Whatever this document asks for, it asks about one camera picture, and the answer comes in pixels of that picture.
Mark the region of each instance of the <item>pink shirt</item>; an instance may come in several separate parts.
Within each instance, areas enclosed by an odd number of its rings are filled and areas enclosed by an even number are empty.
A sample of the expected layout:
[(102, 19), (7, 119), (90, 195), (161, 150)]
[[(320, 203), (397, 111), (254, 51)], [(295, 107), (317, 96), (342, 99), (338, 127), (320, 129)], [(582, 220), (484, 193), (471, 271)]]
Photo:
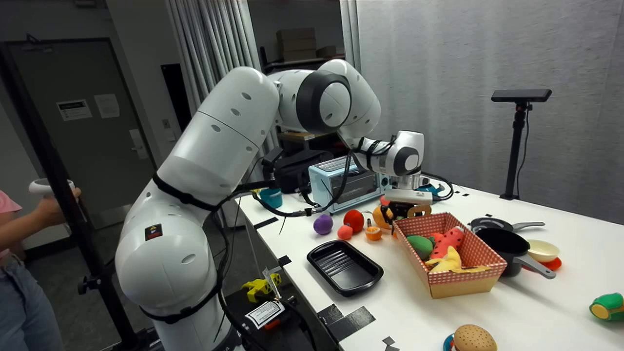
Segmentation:
[(0, 214), (5, 213), (18, 213), (22, 207), (12, 201), (5, 191), (0, 191)]

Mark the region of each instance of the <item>white table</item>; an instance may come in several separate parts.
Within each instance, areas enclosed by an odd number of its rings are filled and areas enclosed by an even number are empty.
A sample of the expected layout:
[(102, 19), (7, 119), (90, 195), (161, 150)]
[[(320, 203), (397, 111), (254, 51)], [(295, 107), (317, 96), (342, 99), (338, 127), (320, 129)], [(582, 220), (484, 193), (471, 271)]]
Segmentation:
[[(367, 306), (377, 318), (367, 328), (342, 341), (344, 349), (387, 349), (385, 337), (395, 347), (439, 351), (449, 333), (461, 324), (478, 324), (498, 341), (502, 351), (611, 351), (624, 349), (624, 324), (603, 324), (590, 314), (593, 298), (605, 292), (624, 292), (624, 226), (564, 213), (527, 201), (504, 201), (498, 195), (457, 187), (451, 201), (434, 205), (434, 213), (451, 213), (465, 224), (486, 213), (508, 222), (545, 220), (545, 228), (523, 230), (560, 248), (564, 267), (549, 281), (523, 271), (502, 279), (490, 292), (451, 298), (432, 298), (418, 281), (406, 252), (387, 236), (369, 244), (365, 234), (352, 240), (356, 248), (385, 267), (385, 277), (369, 292), (344, 298), (309, 263), (307, 253), (322, 242), (338, 240), (342, 214), (334, 218), (334, 234), (319, 236), (313, 218), (283, 218), (260, 228), (278, 257), (289, 255), (287, 273), (307, 294), (317, 312), (336, 304), (346, 316)], [(241, 207), (252, 224), (270, 216), (252, 197), (242, 197)], [(307, 203), (287, 195), (281, 211), (303, 209)]]

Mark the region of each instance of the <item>door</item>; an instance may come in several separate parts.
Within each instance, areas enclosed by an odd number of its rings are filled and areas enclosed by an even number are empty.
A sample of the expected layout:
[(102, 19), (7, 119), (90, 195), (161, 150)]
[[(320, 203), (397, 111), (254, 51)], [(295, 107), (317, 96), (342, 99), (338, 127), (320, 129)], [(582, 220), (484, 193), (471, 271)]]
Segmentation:
[(20, 76), (71, 177), (100, 218), (155, 174), (137, 109), (108, 39), (12, 43)]

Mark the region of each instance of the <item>person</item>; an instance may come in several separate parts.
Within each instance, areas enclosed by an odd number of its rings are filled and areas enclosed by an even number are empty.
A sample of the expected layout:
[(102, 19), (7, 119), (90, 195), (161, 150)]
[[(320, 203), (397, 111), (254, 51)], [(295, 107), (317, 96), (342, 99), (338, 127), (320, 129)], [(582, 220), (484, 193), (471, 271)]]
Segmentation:
[(55, 310), (26, 269), (10, 252), (28, 236), (65, 222), (55, 197), (44, 197), (38, 207), (18, 216), (22, 207), (0, 191), (0, 349), (61, 351), (65, 349)]

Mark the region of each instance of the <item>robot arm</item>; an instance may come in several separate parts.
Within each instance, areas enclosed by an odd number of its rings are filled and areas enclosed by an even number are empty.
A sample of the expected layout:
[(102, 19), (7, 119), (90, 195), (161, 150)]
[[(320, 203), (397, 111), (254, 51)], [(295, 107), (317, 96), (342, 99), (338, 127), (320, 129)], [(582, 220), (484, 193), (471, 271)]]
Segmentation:
[(151, 316), (166, 349), (217, 349), (233, 335), (203, 220), (241, 185), (272, 127), (340, 133), (373, 172), (418, 172), (422, 135), (365, 138), (379, 117), (371, 86), (344, 60), (274, 76), (235, 68), (215, 86), (135, 201), (116, 253), (122, 291)]

